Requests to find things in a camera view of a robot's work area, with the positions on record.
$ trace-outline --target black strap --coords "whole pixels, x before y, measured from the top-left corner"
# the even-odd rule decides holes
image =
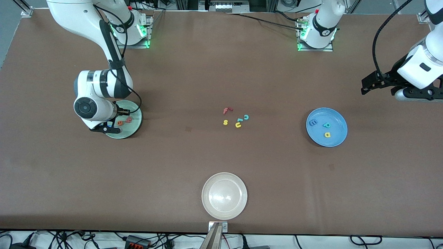
[[[124,61],[124,58],[122,58],[119,61],[115,61],[115,62],[108,60],[108,66],[109,66],[110,70],[120,69],[125,65],[125,63],[126,62]]]
[[[129,19],[126,21],[126,23],[124,23],[124,24],[119,24],[119,25],[111,23],[111,25],[112,25],[112,27],[114,28],[115,31],[117,31],[117,32],[119,32],[119,33],[121,33],[121,34],[124,34],[124,33],[126,32],[126,30],[127,30],[129,27],[132,26],[132,24],[134,23],[134,19],[135,19],[135,18],[134,18],[134,14],[133,14],[132,12],[129,12],[129,13],[131,13],[131,16],[130,16]]]
[[[103,94],[103,97],[109,98],[111,97],[108,93],[108,72],[109,69],[102,70],[100,73],[100,91]]]
[[[313,24],[314,24],[314,28],[316,29],[316,30],[318,30],[318,32],[320,33],[320,36],[328,36],[330,33],[332,33],[333,31],[334,31],[334,29],[337,27],[337,25],[335,25],[335,26],[333,26],[333,27],[330,27],[330,28],[326,28],[326,27],[323,27],[322,25],[320,25],[318,22],[317,22],[317,15],[315,15],[314,16],[314,19],[313,19],[313,22],[312,22]]]

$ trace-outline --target floor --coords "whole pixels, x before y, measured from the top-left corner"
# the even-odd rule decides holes
[[[14,231],[7,232],[10,234],[13,239],[13,243],[21,243],[26,237],[31,234],[32,231]],[[96,237],[94,240],[97,242],[97,245],[100,249],[126,249],[125,242],[122,241],[119,237],[117,237],[114,233],[104,233],[104,232],[94,232]],[[151,245],[157,241],[155,233],[118,233],[118,236],[137,236],[140,239],[143,238],[151,238]],[[191,248],[200,248],[200,245],[203,242],[203,238],[205,235],[188,235],[193,237],[185,237],[180,236],[174,240],[174,249],[191,249]],[[220,249],[241,249],[243,248],[243,239],[239,234],[226,234],[226,241],[222,241]],[[48,232],[37,232],[33,235],[31,239],[31,246],[36,247],[37,249],[47,249],[48,245],[51,243],[51,240],[54,236],[50,235]],[[318,249],[318,248],[328,248],[328,249],[364,249],[363,246],[357,246],[351,243],[350,237],[348,236],[305,236],[305,235],[297,235],[297,239],[299,240],[300,245],[297,245],[295,237],[293,235],[251,235],[246,234],[246,241],[248,246],[253,249],[258,246],[269,246],[270,249]],[[369,238],[362,237],[366,243],[376,243],[379,241],[379,238]],[[353,240],[357,243],[360,243],[357,237],[353,237]],[[77,235],[74,235],[68,240],[69,245],[73,248],[79,249],[97,249],[93,243],[88,243],[85,245],[85,242]],[[430,241],[426,238],[391,238],[384,237],[383,241],[374,246],[369,246],[369,248],[373,249],[442,249],[443,248],[443,239],[432,239],[433,245],[431,245]],[[56,242],[53,243],[53,248],[56,248]],[[9,240],[6,237],[0,238],[0,248],[8,248]],[[156,249],[157,247],[161,247],[161,242],[152,247]]]

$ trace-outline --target table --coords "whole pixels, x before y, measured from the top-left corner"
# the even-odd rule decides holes
[[[0,227],[206,232],[201,190],[226,171],[249,197],[231,233],[442,236],[442,105],[360,94],[386,17],[343,16],[330,53],[298,52],[293,30],[241,16],[166,12],[151,48],[126,52],[144,121],[113,140],[73,111],[72,81],[107,68],[103,52],[35,10],[0,71]],[[428,31],[395,17],[377,46],[382,70]],[[318,107],[346,118],[340,146],[307,136]]]

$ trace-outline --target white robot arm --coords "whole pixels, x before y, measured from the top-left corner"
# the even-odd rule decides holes
[[[323,0],[318,12],[311,13],[307,19],[309,28],[300,39],[313,48],[324,48],[334,38],[337,24],[345,13],[343,0]]]
[[[364,78],[362,94],[394,86],[391,93],[399,101],[443,102],[443,1],[424,3],[434,30],[396,62],[391,71],[382,75],[375,71]],[[440,87],[433,86],[436,79],[440,80]]]
[[[123,44],[135,44],[144,36],[138,30],[142,23],[138,11],[129,11],[124,0],[101,0],[97,5],[92,0],[47,0],[55,21],[76,35],[97,43],[105,53],[109,69],[80,72],[74,81],[77,98],[74,110],[91,131],[120,133],[114,127],[115,117],[129,115],[115,102],[105,98],[126,98],[132,91],[132,78],[125,66],[113,37]],[[97,8],[104,10],[110,25],[100,18]],[[112,121],[112,126],[102,125]]]

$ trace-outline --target electrical connector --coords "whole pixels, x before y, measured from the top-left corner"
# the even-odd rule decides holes
[[[165,246],[166,246],[166,249],[172,249],[172,248],[174,248],[174,241],[173,241],[173,240],[167,240],[167,241],[165,242]]]
[[[15,243],[11,245],[11,249],[36,249],[36,248],[30,245],[23,245],[23,243]]]
[[[31,238],[34,233],[28,235],[28,237],[23,241],[23,243],[15,243],[11,245],[10,249],[36,249],[34,246],[30,246]]]
[[[148,249],[151,245],[151,241],[132,235],[127,236],[124,241],[126,241],[124,247],[130,249]]]

